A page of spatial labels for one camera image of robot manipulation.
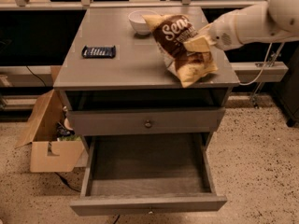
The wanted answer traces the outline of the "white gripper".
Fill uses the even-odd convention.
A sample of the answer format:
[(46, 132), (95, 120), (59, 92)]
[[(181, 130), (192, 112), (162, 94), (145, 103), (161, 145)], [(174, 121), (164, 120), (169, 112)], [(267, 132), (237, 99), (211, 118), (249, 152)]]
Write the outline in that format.
[(242, 46), (237, 31), (236, 17), (238, 9), (219, 16), (211, 24), (198, 31), (198, 35), (183, 43), (189, 52), (210, 52), (211, 46), (221, 50), (238, 49)]

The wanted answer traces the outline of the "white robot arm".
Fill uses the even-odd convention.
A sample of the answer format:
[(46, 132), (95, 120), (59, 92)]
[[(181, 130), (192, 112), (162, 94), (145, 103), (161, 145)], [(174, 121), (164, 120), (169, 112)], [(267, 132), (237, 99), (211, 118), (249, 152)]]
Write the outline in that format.
[(207, 52), (246, 44), (282, 43), (299, 40), (299, 0), (264, 0), (219, 16), (184, 42), (187, 51)]

